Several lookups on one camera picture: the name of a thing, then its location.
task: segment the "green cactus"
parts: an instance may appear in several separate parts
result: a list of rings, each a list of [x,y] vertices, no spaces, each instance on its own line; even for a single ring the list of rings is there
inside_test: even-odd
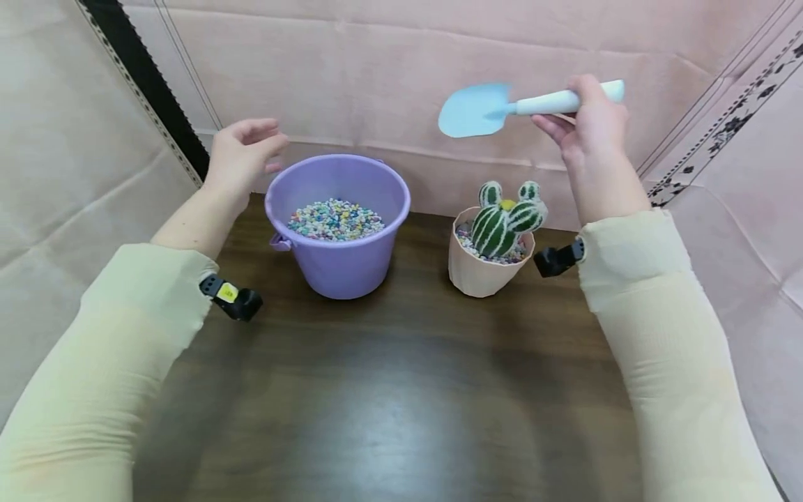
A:
[[[520,235],[537,230],[547,217],[547,206],[535,182],[519,188],[518,202],[503,199],[499,183],[487,182],[479,189],[479,205],[482,209],[471,224],[471,241],[486,258],[509,252]]]

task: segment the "plant pot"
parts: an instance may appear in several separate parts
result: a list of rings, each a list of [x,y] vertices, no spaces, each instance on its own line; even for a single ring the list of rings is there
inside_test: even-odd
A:
[[[479,213],[479,209],[479,207],[469,207],[458,214],[452,223],[451,240],[449,241],[449,280],[464,295],[485,298],[495,295],[530,261],[536,247],[536,240],[532,234],[522,236],[527,256],[518,263],[503,265],[477,258],[460,245],[455,231],[458,226],[474,219]]]

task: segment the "white handle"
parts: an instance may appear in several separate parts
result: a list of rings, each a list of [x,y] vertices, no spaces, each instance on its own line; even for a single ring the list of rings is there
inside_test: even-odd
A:
[[[611,80],[602,85],[608,99],[621,103],[625,99],[625,81]],[[580,97],[572,91],[559,91],[516,101],[516,115],[573,113],[580,107]]]

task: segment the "bucket handle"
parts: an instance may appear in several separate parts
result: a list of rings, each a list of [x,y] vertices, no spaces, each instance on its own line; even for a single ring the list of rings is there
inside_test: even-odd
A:
[[[273,237],[271,237],[271,247],[277,251],[290,251],[293,247],[293,242],[290,239],[285,239],[283,235],[279,232],[276,232]]]

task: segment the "beige sleeve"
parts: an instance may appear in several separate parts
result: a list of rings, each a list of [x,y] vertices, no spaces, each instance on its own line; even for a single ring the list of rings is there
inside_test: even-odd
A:
[[[123,246],[28,383],[0,435],[0,498],[131,500],[137,433],[210,301],[196,251]]]
[[[728,341],[670,215],[610,218],[581,236],[581,286],[630,394],[645,500],[780,502]]]

